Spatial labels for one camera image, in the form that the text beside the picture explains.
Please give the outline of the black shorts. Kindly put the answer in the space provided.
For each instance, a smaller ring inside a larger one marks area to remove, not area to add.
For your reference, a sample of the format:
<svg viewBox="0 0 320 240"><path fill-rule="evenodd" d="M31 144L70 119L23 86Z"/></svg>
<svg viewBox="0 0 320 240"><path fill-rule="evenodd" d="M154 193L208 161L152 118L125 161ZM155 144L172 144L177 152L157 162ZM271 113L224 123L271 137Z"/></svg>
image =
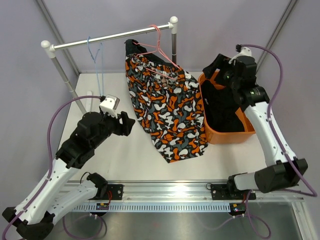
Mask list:
<svg viewBox="0 0 320 240"><path fill-rule="evenodd" d="M210 128L220 133L243 132L243 123L236 115L239 106L232 91L225 87L217 89L209 80L201 84L204 113Z"/></svg>

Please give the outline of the orange camouflage shorts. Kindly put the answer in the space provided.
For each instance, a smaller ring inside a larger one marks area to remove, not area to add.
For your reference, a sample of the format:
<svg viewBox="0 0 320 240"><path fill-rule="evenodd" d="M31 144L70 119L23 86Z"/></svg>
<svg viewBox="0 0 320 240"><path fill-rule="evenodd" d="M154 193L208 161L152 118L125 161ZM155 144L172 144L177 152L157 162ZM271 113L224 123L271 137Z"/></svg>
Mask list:
<svg viewBox="0 0 320 240"><path fill-rule="evenodd" d="M135 116L161 156L173 163L208 147L199 82L153 54L128 54L125 76Z"/></svg>

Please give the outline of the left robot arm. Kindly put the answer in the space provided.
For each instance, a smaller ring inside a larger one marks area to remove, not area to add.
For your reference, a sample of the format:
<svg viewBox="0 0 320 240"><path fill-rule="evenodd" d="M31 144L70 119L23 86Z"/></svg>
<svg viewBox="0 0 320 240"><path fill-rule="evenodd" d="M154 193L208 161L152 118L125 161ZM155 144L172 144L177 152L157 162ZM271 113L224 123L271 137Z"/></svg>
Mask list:
<svg viewBox="0 0 320 240"><path fill-rule="evenodd" d="M110 196L108 181L98 173L89 174L76 189L56 198L62 187L90 160L96 148L112 134L128 136L135 120L121 112L112 117L102 112L88 112L63 142L47 174L30 195L16 207L7 207L2 216L25 240L43 240L55 224L77 205L90 199Z"/></svg>

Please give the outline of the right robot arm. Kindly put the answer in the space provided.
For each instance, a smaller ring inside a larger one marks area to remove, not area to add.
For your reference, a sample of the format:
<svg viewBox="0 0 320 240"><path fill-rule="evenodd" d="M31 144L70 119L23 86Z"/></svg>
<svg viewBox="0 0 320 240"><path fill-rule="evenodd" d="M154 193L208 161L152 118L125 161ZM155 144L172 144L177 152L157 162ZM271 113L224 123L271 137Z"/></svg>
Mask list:
<svg viewBox="0 0 320 240"><path fill-rule="evenodd" d="M308 169L307 161L298 159L287 145L272 113L271 100L266 90L256 83L256 70L251 54L234 58L219 54L202 70L207 79L214 79L230 91L230 99L250 121L264 154L266 168L229 177L226 192L233 199L249 190L289 191L298 185Z"/></svg>

